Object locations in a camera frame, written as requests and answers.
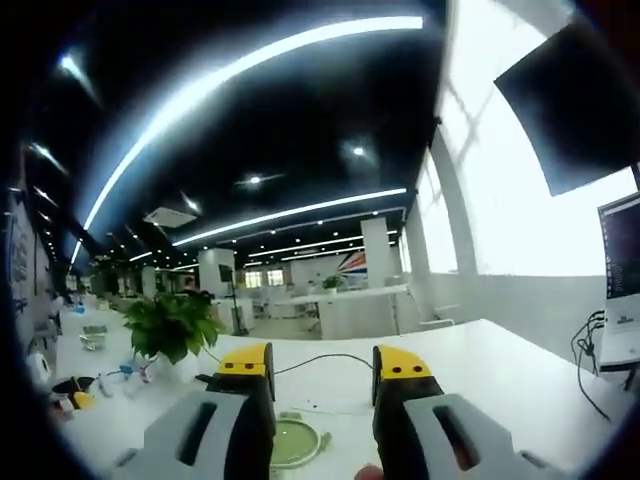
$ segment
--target power cord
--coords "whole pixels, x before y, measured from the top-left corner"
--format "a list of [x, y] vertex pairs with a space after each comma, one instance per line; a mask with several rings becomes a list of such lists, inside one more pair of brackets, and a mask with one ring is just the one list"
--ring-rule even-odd
[[[584, 387], [582, 386], [582, 377], [580, 376], [580, 364], [582, 363], [582, 354], [583, 353], [585, 355], [587, 355], [588, 357], [591, 357], [591, 361], [592, 361], [592, 364], [593, 364], [593, 370], [594, 370], [594, 372], [597, 372], [596, 361], [595, 361], [595, 346], [593, 344], [592, 336], [593, 336], [593, 332], [595, 330], [604, 327], [604, 320], [605, 320], [604, 319], [604, 311], [599, 310], [597, 312], [592, 313], [589, 316], [589, 319], [587, 320], [587, 322], [582, 327], [580, 327], [580, 329], [576, 332], [576, 334], [571, 338], [571, 351], [573, 352], [573, 358], [574, 358], [574, 360], [576, 362], [576, 365], [577, 365], [578, 387], [580, 388], [580, 391], [585, 396], [587, 401], [593, 406], [593, 408], [595, 408], [596, 411], [600, 415], [602, 415], [602, 417], [604, 417], [607, 421], [611, 422], [611, 418], [609, 417], [609, 415], [607, 415], [604, 411], [602, 411], [602, 409], [600, 407], [598, 407], [598, 405], [596, 405], [596, 403], [591, 399], [591, 397], [589, 397], [587, 392], [584, 390]], [[578, 339], [578, 336], [582, 333], [582, 331], [585, 328], [587, 329], [586, 337]], [[576, 350], [575, 350], [574, 345], [573, 345], [574, 342], [576, 343], [576, 345], [580, 349], [580, 351], [577, 354], [577, 356], [576, 356]]]
[[[207, 355], [209, 355], [211, 358], [213, 358], [216, 362], [218, 363], [222, 363], [222, 361], [217, 358], [214, 354], [212, 354], [209, 350], [207, 350], [206, 348], [203, 348], [203, 350], [207, 353]], [[355, 355], [351, 355], [349, 353], [325, 353], [324, 355], [318, 355], [317, 357], [313, 357], [310, 358], [309, 360], [305, 360], [302, 363], [299, 363], [297, 365], [294, 365], [292, 367], [287, 367], [284, 368], [282, 370], [278, 370], [277, 372], [274, 372], [274, 375], [280, 375], [281, 373], [285, 373], [285, 372], [290, 372], [291, 370], [295, 370], [296, 368], [302, 367], [304, 365], [306, 365], [307, 363], [311, 363], [311, 362], [315, 362], [316, 360], [320, 360], [321, 358], [328, 358], [328, 357], [348, 357], [348, 358], [352, 358], [354, 360], [357, 360], [360, 363], [364, 363], [367, 367], [369, 367], [371, 370], [373, 370], [373, 366], [367, 362], [366, 360], [361, 359], [360, 357], [356, 357]]]

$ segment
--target green leaves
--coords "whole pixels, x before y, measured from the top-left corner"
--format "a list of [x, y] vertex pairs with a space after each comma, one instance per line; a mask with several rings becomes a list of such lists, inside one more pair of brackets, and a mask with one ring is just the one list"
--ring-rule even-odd
[[209, 303], [199, 297], [159, 294], [131, 305], [125, 317], [135, 352], [147, 357], [162, 353], [173, 364], [218, 340], [217, 320]]

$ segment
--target monitor screen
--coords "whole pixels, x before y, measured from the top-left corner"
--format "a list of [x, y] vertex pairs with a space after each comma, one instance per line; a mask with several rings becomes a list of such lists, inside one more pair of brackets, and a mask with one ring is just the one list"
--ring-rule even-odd
[[640, 158], [640, 101], [613, 53], [583, 24], [549, 38], [496, 81], [560, 195]]
[[600, 207], [607, 298], [640, 293], [640, 192]]

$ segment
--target gray gripper part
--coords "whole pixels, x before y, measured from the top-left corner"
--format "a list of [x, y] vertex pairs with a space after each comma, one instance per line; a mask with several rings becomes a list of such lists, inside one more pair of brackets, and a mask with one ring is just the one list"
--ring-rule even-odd
[[[190, 393], [147, 428], [144, 447], [126, 463], [115, 467], [111, 478], [222, 480], [231, 433], [246, 400], [243, 395], [219, 392]], [[213, 415], [206, 429], [200, 432], [197, 452], [185, 454], [193, 427], [205, 410], [213, 411]], [[191, 457], [186, 463], [185, 455]]]
[[[459, 395], [408, 400], [405, 410], [413, 423], [430, 480], [542, 480], [568, 478], [553, 467], [527, 460], [513, 451], [511, 433]], [[436, 416], [447, 412], [475, 465], [463, 471], [451, 441]]]

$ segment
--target black ceiling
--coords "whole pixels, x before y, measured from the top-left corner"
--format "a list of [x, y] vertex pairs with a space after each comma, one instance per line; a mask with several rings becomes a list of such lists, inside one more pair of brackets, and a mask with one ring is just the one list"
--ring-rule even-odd
[[[70, 33], [60, 54], [74, 58], [93, 91], [52, 66], [34, 93], [24, 139], [48, 148], [68, 171], [65, 175], [26, 150], [31, 196], [52, 221], [36, 218], [51, 232], [58, 259], [68, 260], [106, 179], [178, 86], [271, 41], [350, 19], [421, 15], [425, 23], [422, 30], [308, 45], [223, 85], [126, 171], [90, 227], [77, 266], [91, 256], [128, 260], [157, 250], [162, 251], [157, 260], [169, 256], [170, 266], [177, 266], [204, 246], [253, 235], [238, 241], [238, 262], [244, 263], [261, 242], [283, 248], [295, 238], [326, 240], [331, 224], [318, 226], [318, 220], [355, 215], [333, 225], [359, 231], [367, 213], [409, 205], [435, 128], [445, 0], [427, 7], [410, 1], [375, 7], [306, 2], [304, 8], [300, 2], [238, 3], [117, 3], [97, 10]], [[355, 147], [365, 154], [355, 155]], [[247, 183], [253, 175], [263, 179], [257, 186]], [[398, 187], [409, 192], [171, 247], [177, 239], [222, 225]], [[160, 206], [188, 211], [183, 194], [201, 209], [195, 221], [162, 229], [142, 220]], [[401, 227], [400, 212], [388, 214], [390, 229]], [[305, 223], [314, 227], [286, 230]], [[259, 234], [272, 229], [278, 233]]]

